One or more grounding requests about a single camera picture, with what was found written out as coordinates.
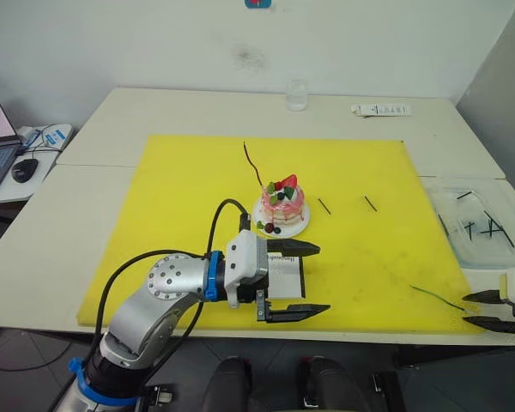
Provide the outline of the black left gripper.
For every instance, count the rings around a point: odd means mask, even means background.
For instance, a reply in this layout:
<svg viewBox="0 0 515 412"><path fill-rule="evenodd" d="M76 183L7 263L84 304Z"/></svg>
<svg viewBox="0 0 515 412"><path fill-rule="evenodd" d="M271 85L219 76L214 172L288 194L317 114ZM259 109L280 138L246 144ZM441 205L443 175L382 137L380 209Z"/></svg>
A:
<svg viewBox="0 0 515 412"><path fill-rule="evenodd" d="M320 253L321 249L313 243L297 239L267 239L267 252L280 253L284 257L303 258ZM257 321L265 323L293 323L311 318L330 309L330 305L292 304L286 309L272 310L266 300L265 292L269 287L269 272L244 273L239 277L238 302L256 301Z"/></svg>

